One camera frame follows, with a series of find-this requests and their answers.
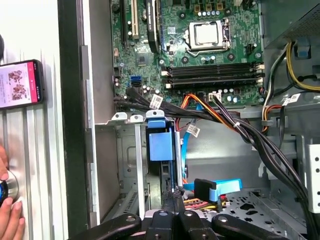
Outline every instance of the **motherboard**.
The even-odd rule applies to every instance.
[[[181,105],[264,102],[260,11],[254,0],[112,0],[114,92],[136,87]]]

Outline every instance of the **finger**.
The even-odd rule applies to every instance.
[[[25,232],[26,220],[22,217],[19,219],[18,228],[15,232],[13,240],[22,240]]]
[[[8,167],[8,156],[6,150],[3,146],[0,145],[0,159],[2,159],[4,165]]]
[[[0,207],[0,239],[2,239],[2,236],[5,234],[9,222],[12,202],[13,199],[8,197]]]
[[[6,181],[9,178],[8,170],[4,162],[0,159],[0,180]]]
[[[6,226],[6,230],[3,235],[3,240],[11,240],[16,235],[18,225],[19,225],[19,219],[21,217],[21,211],[22,211],[22,203],[17,202],[13,205],[13,208],[11,210],[9,223]]]

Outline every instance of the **blue sata port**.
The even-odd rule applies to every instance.
[[[133,87],[140,87],[142,83],[141,76],[130,76],[130,83]]]

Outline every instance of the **phone screen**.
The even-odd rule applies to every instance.
[[[34,61],[0,66],[0,108],[40,102],[38,77]]]

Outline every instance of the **screw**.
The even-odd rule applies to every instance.
[[[221,221],[221,222],[223,222],[223,223],[228,222],[228,219],[227,219],[226,217],[224,217],[224,216],[219,216],[219,217],[218,217],[218,220]]]
[[[192,212],[191,211],[185,211],[184,215],[186,215],[188,217],[191,217],[192,216]]]
[[[136,219],[132,216],[128,216],[128,218],[126,219],[127,222],[133,222],[134,220]]]
[[[162,212],[159,213],[159,215],[160,215],[160,216],[167,216],[168,213],[166,213],[165,211],[162,211]]]

